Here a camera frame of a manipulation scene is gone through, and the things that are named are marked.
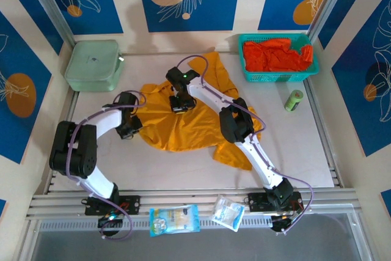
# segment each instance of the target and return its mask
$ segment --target yellow cloth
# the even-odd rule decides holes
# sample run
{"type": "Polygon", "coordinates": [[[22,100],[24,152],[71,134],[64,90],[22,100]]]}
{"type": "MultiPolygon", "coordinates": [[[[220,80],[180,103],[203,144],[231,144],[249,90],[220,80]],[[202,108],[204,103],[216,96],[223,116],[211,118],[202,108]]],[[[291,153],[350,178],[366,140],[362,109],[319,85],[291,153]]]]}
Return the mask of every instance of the yellow cloth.
{"type": "MultiPolygon", "coordinates": [[[[231,82],[220,61],[219,53],[212,52],[204,56],[209,62],[205,80],[220,92],[238,98],[238,89],[231,82]]],[[[189,65],[200,74],[205,69],[205,61],[199,57],[190,61],[189,65]]],[[[213,159],[233,167],[251,170],[252,166],[243,152],[222,136],[218,114],[202,101],[197,100],[197,106],[192,110],[174,114],[169,103],[169,96],[174,93],[168,81],[160,85],[146,84],[141,92],[147,97],[147,104],[138,109],[137,116],[143,125],[140,135],[148,144],[172,152],[216,146],[213,159]]],[[[261,123],[257,120],[253,122],[254,129],[259,130],[261,123]]]]}

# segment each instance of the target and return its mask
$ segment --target teal plastic basket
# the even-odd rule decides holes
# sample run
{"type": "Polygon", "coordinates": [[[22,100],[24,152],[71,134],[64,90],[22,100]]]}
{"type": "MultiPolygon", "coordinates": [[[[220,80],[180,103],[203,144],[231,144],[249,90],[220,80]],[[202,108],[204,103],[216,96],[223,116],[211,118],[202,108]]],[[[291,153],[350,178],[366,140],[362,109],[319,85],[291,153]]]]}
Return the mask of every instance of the teal plastic basket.
{"type": "Polygon", "coordinates": [[[300,49],[307,44],[311,44],[304,34],[241,34],[239,36],[239,57],[243,73],[249,82],[300,82],[319,72],[318,59],[313,55],[313,62],[310,67],[303,72],[248,72],[246,70],[246,60],[243,56],[243,43],[253,41],[261,43],[270,39],[289,38],[292,40],[291,49],[300,53],[300,49]]]}

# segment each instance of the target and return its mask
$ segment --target green can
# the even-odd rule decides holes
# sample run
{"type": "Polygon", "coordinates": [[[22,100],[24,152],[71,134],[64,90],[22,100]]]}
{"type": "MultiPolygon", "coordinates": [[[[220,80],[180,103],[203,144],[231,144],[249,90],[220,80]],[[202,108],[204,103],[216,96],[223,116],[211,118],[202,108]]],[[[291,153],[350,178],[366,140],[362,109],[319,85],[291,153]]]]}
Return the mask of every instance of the green can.
{"type": "Polygon", "coordinates": [[[289,96],[287,102],[285,102],[284,108],[286,111],[294,111],[298,107],[300,101],[303,99],[304,94],[300,90],[294,90],[289,96]]]}

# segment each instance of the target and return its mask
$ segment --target plastic bag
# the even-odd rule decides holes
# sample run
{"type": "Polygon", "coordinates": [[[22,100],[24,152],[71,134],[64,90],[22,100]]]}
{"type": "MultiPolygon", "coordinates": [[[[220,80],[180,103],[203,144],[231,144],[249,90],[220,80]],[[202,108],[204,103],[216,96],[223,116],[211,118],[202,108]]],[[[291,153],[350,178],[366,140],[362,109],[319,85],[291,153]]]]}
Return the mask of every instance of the plastic bag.
{"type": "Polygon", "coordinates": [[[242,204],[218,195],[213,208],[212,220],[237,232],[244,215],[245,207],[242,204]]]}
{"type": "Polygon", "coordinates": [[[187,205],[169,209],[151,209],[150,225],[151,237],[164,233],[199,232],[198,207],[187,205]]]}

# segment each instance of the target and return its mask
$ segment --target orange cloth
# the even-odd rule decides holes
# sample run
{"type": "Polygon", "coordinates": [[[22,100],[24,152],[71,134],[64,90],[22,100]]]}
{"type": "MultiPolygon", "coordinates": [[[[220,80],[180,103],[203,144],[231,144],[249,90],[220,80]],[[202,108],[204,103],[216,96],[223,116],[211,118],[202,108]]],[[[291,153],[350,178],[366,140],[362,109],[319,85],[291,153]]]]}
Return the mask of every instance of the orange cloth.
{"type": "Polygon", "coordinates": [[[271,39],[262,43],[245,42],[243,56],[249,72],[301,72],[313,61],[312,45],[291,50],[291,39],[271,39]]]}
{"type": "MultiPolygon", "coordinates": [[[[223,94],[238,98],[238,90],[220,61],[219,53],[212,52],[204,56],[209,62],[205,80],[223,94]]],[[[201,58],[193,59],[189,65],[200,74],[205,69],[205,61],[201,58]]],[[[137,110],[137,116],[143,124],[140,135],[149,145],[172,152],[216,146],[213,159],[251,170],[252,166],[243,152],[224,139],[220,131],[219,115],[206,104],[197,100],[194,109],[182,114],[173,113],[169,96],[174,93],[168,81],[160,85],[146,84],[141,92],[147,97],[147,104],[137,110]]],[[[253,122],[254,129],[259,130],[261,123],[255,120],[253,122]]]]}

